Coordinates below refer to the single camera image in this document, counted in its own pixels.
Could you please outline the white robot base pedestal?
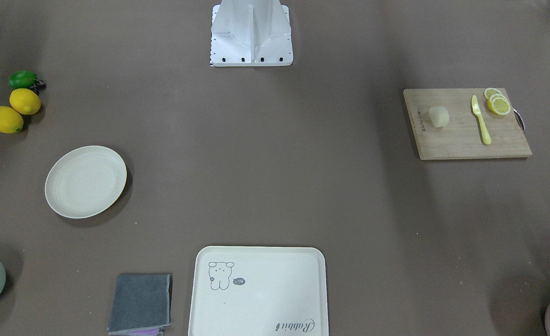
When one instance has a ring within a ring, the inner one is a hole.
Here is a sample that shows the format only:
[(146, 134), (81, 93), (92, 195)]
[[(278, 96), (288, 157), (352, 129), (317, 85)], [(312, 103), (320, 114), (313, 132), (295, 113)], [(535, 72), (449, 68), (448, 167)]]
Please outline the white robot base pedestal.
[(279, 0), (222, 0), (212, 8), (211, 24), (211, 66), (293, 63), (289, 8)]

